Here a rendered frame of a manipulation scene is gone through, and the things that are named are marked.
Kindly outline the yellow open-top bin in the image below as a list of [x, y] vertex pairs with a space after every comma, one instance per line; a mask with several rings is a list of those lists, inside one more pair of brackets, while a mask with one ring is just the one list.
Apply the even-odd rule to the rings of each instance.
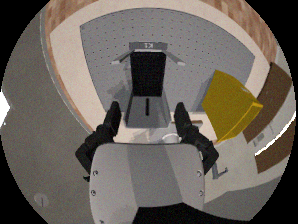
[[215, 131], [218, 139], [216, 142], [236, 137], [249, 125], [263, 106], [235, 77], [219, 70], [215, 70], [201, 105]]

